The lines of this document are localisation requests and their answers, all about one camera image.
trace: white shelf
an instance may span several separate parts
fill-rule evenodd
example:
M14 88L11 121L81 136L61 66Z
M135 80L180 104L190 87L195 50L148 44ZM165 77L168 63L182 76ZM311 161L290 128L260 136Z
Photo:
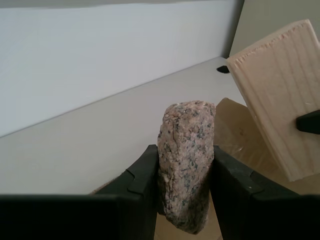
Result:
M0 193L87 194L157 143L174 103L230 98L244 104L221 57L0 138Z

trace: wooden block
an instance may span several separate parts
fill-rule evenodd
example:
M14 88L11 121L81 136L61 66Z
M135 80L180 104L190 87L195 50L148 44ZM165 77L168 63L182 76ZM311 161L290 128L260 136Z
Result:
M295 119L320 109L320 45L309 20L229 57L227 65L273 158L290 181L320 172L320 135Z
M216 106L214 129L214 144L249 168L300 195L320 194L320 174L288 181L246 106L224 98Z

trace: pink granite rock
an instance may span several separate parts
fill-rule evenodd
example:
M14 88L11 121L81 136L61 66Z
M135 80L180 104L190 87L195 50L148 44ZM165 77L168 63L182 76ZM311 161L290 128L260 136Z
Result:
M209 102L173 104L164 113L158 135L159 213L191 234L200 232L208 220L215 114Z

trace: black clamp tip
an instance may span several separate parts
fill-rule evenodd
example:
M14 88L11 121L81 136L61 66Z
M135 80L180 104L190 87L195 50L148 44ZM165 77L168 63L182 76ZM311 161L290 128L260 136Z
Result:
M320 110L299 116L295 122L301 132L320 134Z

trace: rock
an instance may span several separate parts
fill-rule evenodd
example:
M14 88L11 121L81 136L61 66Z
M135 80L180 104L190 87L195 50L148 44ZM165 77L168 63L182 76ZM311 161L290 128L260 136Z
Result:
M159 213L191 234L199 233L208 220L215 114L209 102L173 104L164 113L158 135Z

